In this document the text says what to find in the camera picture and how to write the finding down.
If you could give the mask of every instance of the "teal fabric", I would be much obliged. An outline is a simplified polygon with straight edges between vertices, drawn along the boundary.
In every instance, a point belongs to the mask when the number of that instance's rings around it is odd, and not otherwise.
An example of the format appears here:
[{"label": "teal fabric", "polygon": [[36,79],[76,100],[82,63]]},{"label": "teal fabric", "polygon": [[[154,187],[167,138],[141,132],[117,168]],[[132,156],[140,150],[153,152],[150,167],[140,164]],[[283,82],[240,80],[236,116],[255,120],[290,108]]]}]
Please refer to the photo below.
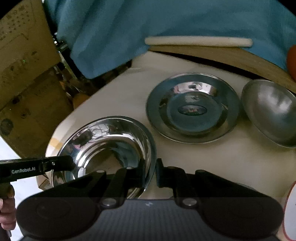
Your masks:
[{"label": "teal fabric", "polygon": [[58,38],[94,78],[145,53],[147,36],[246,37],[247,51],[286,69],[296,16],[277,0],[46,0]]}]

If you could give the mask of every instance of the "cardboard box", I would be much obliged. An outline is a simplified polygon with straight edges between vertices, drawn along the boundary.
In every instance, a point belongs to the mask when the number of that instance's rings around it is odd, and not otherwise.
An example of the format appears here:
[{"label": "cardboard box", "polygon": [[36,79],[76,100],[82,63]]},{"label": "cardboard box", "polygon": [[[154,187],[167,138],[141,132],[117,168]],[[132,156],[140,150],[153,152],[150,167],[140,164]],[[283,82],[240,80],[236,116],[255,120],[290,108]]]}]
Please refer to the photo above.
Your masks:
[{"label": "cardboard box", "polygon": [[50,68],[0,110],[0,135],[20,157],[44,157],[56,127],[72,110]]},{"label": "cardboard box", "polygon": [[60,62],[41,0],[22,0],[0,19],[0,109]]},{"label": "cardboard box", "polygon": [[46,175],[37,176],[36,180],[37,180],[37,185],[41,190],[44,191],[44,190],[52,188]]}]

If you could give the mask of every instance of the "finger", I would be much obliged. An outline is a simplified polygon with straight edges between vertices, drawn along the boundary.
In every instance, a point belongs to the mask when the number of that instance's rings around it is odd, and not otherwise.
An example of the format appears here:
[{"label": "finger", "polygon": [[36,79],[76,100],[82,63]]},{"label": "finger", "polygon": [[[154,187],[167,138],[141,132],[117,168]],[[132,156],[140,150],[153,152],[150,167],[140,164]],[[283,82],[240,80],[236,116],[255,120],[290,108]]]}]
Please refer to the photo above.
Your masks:
[{"label": "finger", "polygon": [[7,197],[8,198],[13,198],[15,196],[15,190],[13,188],[12,185],[10,185],[9,189],[8,189],[8,192],[7,192]]},{"label": "finger", "polygon": [[15,209],[15,199],[14,198],[8,198],[3,201],[3,205],[0,208],[0,211],[2,213],[11,213]]},{"label": "finger", "polygon": [[15,229],[16,224],[17,224],[17,222],[14,221],[14,222],[9,223],[9,224],[2,223],[1,226],[2,226],[3,229],[10,231],[10,230],[14,230]]},{"label": "finger", "polygon": [[16,221],[15,209],[11,213],[1,213],[0,214],[0,223],[10,224],[10,223],[13,223],[14,221]]}]

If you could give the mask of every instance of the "stainless steel bowl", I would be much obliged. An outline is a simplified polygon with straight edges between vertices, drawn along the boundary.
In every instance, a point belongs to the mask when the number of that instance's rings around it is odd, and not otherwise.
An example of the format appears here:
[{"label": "stainless steel bowl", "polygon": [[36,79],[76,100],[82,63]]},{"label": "stainless steel bowl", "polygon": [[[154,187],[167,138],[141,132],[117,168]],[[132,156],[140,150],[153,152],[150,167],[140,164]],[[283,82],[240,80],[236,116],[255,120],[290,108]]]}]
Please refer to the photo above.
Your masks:
[{"label": "stainless steel bowl", "polygon": [[206,143],[234,128],[239,98],[216,76],[184,73],[164,80],[152,90],[146,113],[163,136],[183,143]]},{"label": "stainless steel bowl", "polygon": [[[135,119],[110,116],[95,120],[74,133],[58,156],[70,155],[76,163],[73,172],[52,172],[56,186],[97,170],[114,174],[122,167],[137,167],[146,162],[145,188],[155,169],[156,147],[148,129]],[[143,190],[130,190],[128,198],[138,197]]]},{"label": "stainless steel bowl", "polygon": [[296,97],[268,80],[252,80],[242,91],[251,122],[266,137],[284,147],[296,147]]}]

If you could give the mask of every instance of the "wooden board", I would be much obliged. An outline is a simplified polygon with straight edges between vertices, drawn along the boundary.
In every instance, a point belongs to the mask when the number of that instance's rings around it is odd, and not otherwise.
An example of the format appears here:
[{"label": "wooden board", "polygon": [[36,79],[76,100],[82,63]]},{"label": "wooden board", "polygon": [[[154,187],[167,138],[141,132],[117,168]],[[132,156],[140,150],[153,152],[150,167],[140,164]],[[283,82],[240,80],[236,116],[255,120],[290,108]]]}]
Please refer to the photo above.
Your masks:
[{"label": "wooden board", "polygon": [[155,52],[185,54],[228,64],[271,80],[296,93],[296,82],[286,71],[240,48],[158,45],[151,46],[150,50]]}]

